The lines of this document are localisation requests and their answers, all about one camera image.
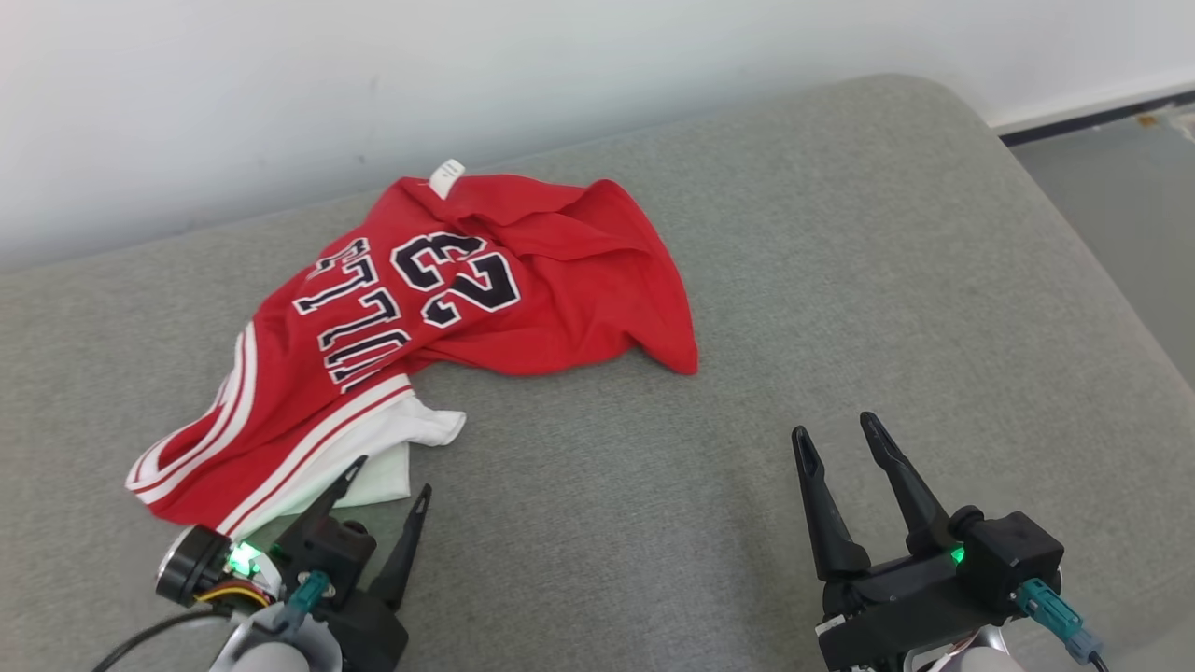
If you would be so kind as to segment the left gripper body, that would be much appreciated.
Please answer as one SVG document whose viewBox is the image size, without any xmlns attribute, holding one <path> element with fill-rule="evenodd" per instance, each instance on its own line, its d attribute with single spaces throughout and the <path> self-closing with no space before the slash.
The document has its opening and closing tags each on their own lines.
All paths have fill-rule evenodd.
<svg viewBox="0 0 1195 672">
<path fill-rule="evenodd" d="M 272 545 L 288 589 L 274 633 L 298 642 L 300 625 L 325 625 L 345 671 L 394 671 L 409 634 L 396 609 L 358 589 L 375 549 L 372 537 L 313 537 L 292 558 L 276 558 Z"/>
</svg>

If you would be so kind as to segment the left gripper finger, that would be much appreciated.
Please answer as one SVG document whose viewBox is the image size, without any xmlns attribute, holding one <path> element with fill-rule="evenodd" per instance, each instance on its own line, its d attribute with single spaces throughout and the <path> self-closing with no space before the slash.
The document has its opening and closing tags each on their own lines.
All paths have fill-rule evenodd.
<svg viewBox="0 0 1195 672">
<path fill-rule="evenodd" d="M 402 524 L 400 540 L 397 540 L 392 552 L 384 563 L 384 569 L 370 584 L 370 595 L 384 601 L 386 609 L 400 609 L 411 572 L 413 572 L 415 552 L 424 529 L 424 520 L 433 497 L 433 485 L 422 485 L 418 497 Z"/>
<path fill-rule="evenodd" d="M 298 552 L 296 549 L 302 543 L 308 527 L 329 517 L 333 505 L 349 491 L 353 481 L 358 476 L 358 470 L 366 463 L 367 456 L 358 456 L 358 459 L 354 460 L 350 468 L 347 468 L 341 476 L 333 479 L 332 484 L 327 485 L 319 497 L 304 508 L 302 513 L 277 537 L 277 540 L 274 540 L 274 557 L 292 558 Z"/>
</svg>

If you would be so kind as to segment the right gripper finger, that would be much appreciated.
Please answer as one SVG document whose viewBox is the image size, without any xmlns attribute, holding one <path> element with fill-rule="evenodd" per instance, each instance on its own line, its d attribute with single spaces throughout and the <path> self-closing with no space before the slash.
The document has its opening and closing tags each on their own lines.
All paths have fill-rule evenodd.
<svg viewBox="0 0 1195 672">
<path fill-rule="evenodd" d="M 949 518 L 921 474 L 913 468 L 885 426 L 874 413 L 862 413 L 862 430 L 872 459 L 891 482 L 907 529 L 906 548 L 914 557 L 952 552 Z"/>
<path fill-rule="evenodd" d="M 809 532 L 811 561 L 820 581 L 850 581 L 870 568 L 869 552 L 854 543 L 825 483 L 825 463 L 805 427 L 793 427 L 795 466 Z"/>
</svg>

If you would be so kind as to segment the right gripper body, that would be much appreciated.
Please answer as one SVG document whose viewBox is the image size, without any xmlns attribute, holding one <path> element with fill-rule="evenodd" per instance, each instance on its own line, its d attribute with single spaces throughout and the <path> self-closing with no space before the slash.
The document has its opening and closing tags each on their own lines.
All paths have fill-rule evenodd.
<svg viewBox="0 0 1195 672">
<path fill-rule="evenodd" d="M 1015 607 L 1019 558 L 952 552 L 872 567 L 850 581 L 825 581 L 819 650 L 829 671 L 914 671 L 945 647 L 932 671 L 1016 671 L 1001 625 Z"/>
</svg>

